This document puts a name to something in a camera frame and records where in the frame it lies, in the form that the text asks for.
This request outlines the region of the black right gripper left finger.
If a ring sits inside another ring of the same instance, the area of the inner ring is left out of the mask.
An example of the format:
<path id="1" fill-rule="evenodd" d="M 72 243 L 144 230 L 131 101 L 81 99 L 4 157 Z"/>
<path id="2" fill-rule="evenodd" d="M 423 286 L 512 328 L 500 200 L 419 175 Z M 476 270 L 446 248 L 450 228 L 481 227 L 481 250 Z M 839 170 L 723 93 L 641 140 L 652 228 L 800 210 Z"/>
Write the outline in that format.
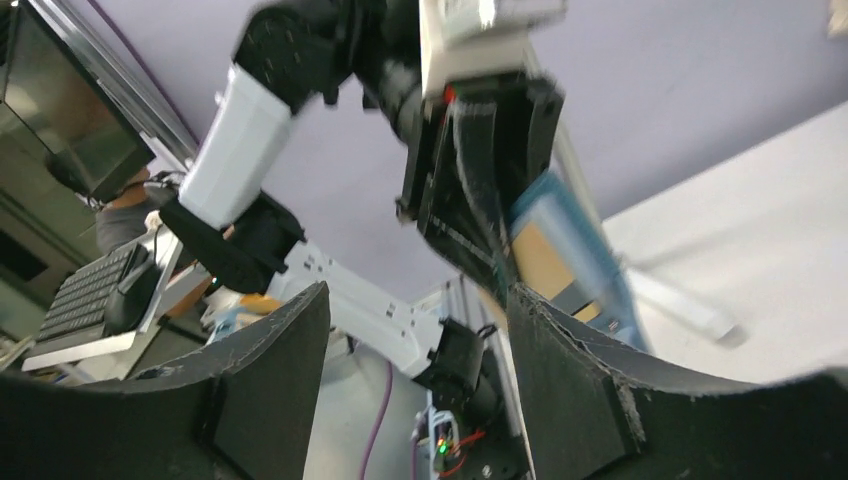
<path id="1" fill-rule="evenodd" d="M 1 377 L 5 479 L 299 479 L 330 328 L 316 283 L 224 339 L 126 380 Z"/>

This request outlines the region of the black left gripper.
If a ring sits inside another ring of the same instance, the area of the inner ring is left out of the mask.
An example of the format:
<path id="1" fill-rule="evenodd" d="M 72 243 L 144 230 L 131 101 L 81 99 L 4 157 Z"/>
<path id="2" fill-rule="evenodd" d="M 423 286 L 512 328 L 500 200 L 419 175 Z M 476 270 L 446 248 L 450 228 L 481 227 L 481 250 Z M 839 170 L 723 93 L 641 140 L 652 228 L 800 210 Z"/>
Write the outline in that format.
<path id="1" fill-rule="evenodd" d="M 434 97 L 413 92 L 399 117 L 407 160 L 396 216 L 416 221 L 425 194 L 419 230 L 428 245 L 504 299 L 514 282 L 504 213 L 548 170 L 564 95 L 546 76 L 513 72 L 497 80 L 496 104 L 453 101 L 451 84 Z"/>

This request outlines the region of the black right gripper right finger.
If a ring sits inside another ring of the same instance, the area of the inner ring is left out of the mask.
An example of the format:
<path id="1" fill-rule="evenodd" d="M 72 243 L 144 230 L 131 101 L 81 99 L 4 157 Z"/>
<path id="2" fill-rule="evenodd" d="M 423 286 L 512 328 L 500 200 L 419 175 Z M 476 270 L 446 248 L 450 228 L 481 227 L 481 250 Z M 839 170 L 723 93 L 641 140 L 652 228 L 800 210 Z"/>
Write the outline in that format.
<path id="1" fill-rule="evenodd" d="M 508 334 L 539 479 L 843 479 L 847 372 L 757 385 L 640 352 L 521 284 Z"/>

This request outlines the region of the blue leather card holder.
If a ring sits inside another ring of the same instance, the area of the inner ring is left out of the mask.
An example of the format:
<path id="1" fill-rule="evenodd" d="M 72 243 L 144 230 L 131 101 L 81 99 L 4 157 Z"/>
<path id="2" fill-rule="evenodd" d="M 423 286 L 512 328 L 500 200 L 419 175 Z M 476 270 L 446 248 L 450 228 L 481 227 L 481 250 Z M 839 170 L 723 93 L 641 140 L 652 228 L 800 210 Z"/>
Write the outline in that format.
<path id="1" fill-rule="evenodd" d="M 527 223 L 541 227 L 579 285 L 599 303 L 601 315 L 584 324 L 637 350 L 651 351 L 617 259 L 559 177 L 540 175 L 513 204 L 509 220 L 512 242 Z"/>

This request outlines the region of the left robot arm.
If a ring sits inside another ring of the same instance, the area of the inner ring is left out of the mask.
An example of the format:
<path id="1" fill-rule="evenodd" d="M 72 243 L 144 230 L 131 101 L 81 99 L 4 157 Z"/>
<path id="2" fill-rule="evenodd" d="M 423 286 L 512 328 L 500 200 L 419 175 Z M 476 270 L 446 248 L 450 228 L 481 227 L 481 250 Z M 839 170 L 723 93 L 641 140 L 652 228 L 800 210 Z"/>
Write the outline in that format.
<path id="1" fill-rule="evenodd" d="M 517 281 L 508 211 L 549 167 L 563 94 L 533 72 L 534 28 L 563 1 L 269 1 L 246 19 L 216 117 L 165 224 L 230 289 L 281 296 L 318 256 L 283 202 L 338 168 L 333 135 L 287 151 L 312 104 L 356 81 L 406 151 L 395 202 L 497 301 Z"/>

